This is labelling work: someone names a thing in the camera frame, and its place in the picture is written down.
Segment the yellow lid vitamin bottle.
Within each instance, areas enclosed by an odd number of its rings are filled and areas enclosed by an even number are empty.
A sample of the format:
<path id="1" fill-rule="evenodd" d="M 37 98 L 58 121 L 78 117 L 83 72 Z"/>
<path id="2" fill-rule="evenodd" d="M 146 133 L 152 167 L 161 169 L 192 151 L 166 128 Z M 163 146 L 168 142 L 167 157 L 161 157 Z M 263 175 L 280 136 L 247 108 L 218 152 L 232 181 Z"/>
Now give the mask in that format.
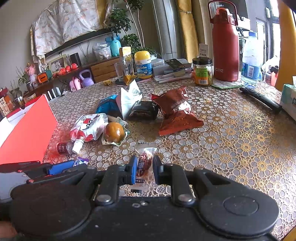
<path id="1" fill-rule="evenodd" d="M 151 55 L 148 51 L 138 51 L 134 55 L 137 76 L 140 79 L 152 77 Z"/>

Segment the yellow candy wrapper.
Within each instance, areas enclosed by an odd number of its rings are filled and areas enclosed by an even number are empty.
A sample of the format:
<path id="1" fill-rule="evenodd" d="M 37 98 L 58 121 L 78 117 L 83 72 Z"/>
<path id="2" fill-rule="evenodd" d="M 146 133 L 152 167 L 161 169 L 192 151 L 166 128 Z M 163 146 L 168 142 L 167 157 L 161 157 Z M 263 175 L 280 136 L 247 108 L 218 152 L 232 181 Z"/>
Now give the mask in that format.
<path id="1" fill-rule="evenodd" d="M 105 86 L 112 86 L 112 84 L 113 84 L 113 80 L 112 80 L 112 79 L 104 80 L 104 81 L 103 81 L 103 84 L 104 84 Z"/>

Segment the braised egg packet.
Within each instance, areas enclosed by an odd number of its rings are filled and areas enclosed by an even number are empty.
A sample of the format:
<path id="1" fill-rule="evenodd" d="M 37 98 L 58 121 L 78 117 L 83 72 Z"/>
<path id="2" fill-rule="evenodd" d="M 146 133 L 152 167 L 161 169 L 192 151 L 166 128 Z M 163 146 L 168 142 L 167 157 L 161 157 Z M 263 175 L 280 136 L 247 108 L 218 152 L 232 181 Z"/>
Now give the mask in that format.
<path id="1" fill-rule="evenodd" d="M 101 142 L 103 145 L 114 145 L 120 147 L 122 142 L 130 134 L 126 128 L 128 123 L 120 117 L 113 117 L 108 115 L 108 124 L 105 126 Z"/>

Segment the tissue box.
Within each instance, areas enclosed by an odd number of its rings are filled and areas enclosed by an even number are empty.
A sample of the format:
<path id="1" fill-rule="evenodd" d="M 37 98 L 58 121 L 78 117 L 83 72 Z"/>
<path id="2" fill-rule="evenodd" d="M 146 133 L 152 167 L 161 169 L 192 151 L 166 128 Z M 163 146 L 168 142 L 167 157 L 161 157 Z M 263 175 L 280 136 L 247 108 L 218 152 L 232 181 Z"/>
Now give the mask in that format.
<path id="1" fill-rule="evenodd" d="M 292 77 L 293 84 L 284 84 L 280 105 L 282 109 L 296 121 L 296 76 Z"/>

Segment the white red jelly pouch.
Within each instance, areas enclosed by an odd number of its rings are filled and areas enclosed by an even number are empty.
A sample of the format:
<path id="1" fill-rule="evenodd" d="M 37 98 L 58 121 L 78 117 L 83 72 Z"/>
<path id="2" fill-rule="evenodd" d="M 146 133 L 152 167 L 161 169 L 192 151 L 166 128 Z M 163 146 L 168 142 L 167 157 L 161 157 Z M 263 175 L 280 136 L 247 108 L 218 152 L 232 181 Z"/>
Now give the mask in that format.
<path id="1" fill-rule="evenodd" d="M 79 154 L 84 143 L 96 141 L 107 124 L 108 117 L 105 113 L 86 114 L 79 117 L 70 130 L 70 139 L 73 142 L 72 152 Z"/>

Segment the red snack bag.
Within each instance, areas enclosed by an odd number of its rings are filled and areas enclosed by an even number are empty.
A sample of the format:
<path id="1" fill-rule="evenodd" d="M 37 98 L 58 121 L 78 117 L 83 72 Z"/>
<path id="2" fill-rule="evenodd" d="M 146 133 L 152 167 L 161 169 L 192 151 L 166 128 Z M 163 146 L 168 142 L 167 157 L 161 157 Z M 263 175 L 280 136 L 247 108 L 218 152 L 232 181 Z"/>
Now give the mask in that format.
<path id="1" fill-rule="evenodd" d="M 187 102 L 188 93 L 184 86 L 172 89 L 161 95 L 151 94 L 151 100 L 159 106 L 163 122 L 159 129 L 160 136 L 199 128 L 204 125 L 193 113 Z"/>

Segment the wooden drawer cabinet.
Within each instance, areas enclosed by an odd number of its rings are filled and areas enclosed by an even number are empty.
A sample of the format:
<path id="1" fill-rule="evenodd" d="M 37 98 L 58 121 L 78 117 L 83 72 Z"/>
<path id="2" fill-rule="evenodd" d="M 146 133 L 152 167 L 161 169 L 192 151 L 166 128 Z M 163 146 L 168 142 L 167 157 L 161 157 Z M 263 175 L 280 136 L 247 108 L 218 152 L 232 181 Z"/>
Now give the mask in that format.
<path id="1" fill-rule="evenodd" d="M 116 77 L 117 73 L 114 65 L 118 62 L 119 57 L 113 57 L 110 59 L 99 61 L 98 63 L 92 65 L 90 67 L 90 70 L 92 72 L 94 82 L 99 83 Z"/>

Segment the floral cloth cover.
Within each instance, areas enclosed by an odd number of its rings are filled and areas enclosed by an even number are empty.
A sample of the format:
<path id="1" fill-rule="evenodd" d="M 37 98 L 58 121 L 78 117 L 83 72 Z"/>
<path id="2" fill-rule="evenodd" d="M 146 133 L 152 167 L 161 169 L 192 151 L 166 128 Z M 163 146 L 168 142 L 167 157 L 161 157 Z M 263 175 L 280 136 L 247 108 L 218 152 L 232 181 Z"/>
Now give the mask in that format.
<path id="1" fill-rule="evenodd" d="M 107 27 L 113 1 L 54 1 L 33 21 L 30 28 L 34 63 L 66 42 Z"/>

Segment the clear drinking glass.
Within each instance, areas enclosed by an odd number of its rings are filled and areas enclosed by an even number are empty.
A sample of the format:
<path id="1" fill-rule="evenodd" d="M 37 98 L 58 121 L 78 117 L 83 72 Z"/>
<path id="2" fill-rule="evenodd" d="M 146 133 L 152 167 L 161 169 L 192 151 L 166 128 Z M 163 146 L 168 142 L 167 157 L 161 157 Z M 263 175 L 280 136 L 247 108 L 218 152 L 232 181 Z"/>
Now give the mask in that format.
<path id="1" fill-rule="evenodd" d="M 115 71 L 117 74 L 117 78 L 120 82 L 124 82 L 124 76 L 125 76 L 125 66 L 121 61 L 114 64 Z"/>

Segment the black snack packet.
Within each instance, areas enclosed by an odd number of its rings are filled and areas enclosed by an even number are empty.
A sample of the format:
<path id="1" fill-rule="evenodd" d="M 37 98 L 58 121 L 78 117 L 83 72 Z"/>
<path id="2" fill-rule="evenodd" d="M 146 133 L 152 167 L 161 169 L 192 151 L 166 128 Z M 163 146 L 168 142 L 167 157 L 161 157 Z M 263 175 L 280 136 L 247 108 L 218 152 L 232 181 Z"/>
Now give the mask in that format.
<path id="1" fill-rule="evenodd" d="M 159 106 L 153 101 L 138 101 L 132 108 L 128 120 L 154 121 L 158 115 Z"/>

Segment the blue snack bag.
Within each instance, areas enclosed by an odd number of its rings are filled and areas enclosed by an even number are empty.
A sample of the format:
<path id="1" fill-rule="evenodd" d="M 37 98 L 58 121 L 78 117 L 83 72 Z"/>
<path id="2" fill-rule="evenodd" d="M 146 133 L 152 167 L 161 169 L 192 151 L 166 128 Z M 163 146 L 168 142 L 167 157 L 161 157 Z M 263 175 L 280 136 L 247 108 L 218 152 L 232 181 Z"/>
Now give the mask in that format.
<path id="1" fill-rule="evenodd" d="M 121 112 L 116 103 L 117 95 L 111 95 L 107 98 L 100 100 L 95 113 L 105 113 L 110 116 L 118 117 L 121 116 Z"/>

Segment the green coaster mat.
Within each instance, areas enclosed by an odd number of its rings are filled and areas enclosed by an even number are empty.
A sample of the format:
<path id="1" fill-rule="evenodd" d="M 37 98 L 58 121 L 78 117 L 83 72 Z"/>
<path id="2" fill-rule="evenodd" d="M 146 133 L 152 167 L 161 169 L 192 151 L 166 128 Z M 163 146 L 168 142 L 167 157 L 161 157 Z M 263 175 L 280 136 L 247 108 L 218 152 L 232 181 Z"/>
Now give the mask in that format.
<path id="1" fill-rule="evenodd" d="M 240 80 L 229 82 L 218 80 L 215 77 L 213 77 L 213 83 L 211 86 L 217 89 L 234 89 L 242 87 L 243 83 Z"/>

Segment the small sausage snack packet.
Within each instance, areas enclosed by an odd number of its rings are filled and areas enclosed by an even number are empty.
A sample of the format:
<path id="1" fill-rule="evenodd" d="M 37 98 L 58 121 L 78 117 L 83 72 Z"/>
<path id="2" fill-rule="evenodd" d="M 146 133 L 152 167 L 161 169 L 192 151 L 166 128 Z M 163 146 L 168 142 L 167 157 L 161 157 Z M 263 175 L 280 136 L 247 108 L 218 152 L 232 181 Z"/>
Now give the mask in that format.
<path id="1" fill-rule="evenodd" d="M 156 143 L 143 143 L 135 146 L 137 153 L 137 171 L 135 184 L 128 189 L 128 195 L 131 197 L 148 196 L 151 183 L 153 182 L 152 163 L 154 155 L 157 153 Z"/>

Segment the purple kettlebell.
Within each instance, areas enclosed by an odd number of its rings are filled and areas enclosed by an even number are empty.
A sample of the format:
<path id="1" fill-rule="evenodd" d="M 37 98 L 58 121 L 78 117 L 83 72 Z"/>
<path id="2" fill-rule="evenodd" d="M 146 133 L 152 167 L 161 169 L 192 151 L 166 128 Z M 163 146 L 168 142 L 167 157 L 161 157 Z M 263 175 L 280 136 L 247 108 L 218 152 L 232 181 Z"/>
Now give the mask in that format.
<path id="1" fill-rule="evenodd" d="M 81 71 L 79 73 L 79 77 L 82 80 L 82 87 L 88 87 L 94 84 L 92 73 L 89 69 Z"/>

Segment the stack of books and boxes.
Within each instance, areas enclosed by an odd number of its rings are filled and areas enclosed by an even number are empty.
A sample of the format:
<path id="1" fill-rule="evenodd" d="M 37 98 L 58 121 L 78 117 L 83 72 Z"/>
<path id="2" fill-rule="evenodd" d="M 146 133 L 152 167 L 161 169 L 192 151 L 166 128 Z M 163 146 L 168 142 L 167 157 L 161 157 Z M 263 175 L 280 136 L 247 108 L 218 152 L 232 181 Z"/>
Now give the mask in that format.
<path id="1" fill-rule="evenodd" d="M 166 83 L 192 76 L 192 63 L 186 59 L 172 59 L 163 61 L 161 59 L 152 61 L 153 78 L 157 83 Z"/>

